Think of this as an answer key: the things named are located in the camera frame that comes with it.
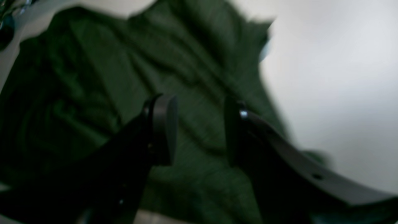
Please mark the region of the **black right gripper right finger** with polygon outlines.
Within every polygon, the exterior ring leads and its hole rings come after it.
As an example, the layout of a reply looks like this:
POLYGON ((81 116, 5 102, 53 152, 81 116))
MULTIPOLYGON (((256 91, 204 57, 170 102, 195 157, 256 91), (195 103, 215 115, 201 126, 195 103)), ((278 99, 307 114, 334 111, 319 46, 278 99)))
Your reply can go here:
POLYGON ((397 195, 345 178, 280 136, 243 101, 224 100, 228 162, 250 180, 264 224, 395 224, 397 195))

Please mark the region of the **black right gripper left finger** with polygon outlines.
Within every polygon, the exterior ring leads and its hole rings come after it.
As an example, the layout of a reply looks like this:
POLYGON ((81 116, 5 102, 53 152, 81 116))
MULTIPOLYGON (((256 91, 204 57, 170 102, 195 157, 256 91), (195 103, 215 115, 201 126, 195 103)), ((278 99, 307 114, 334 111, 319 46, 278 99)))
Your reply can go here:
POLYGON ((174 161, 177 130, 177 96, 149 98, 91 155, 1 193, 1 215, 24 224, 131 224, 151 168, 174 161))

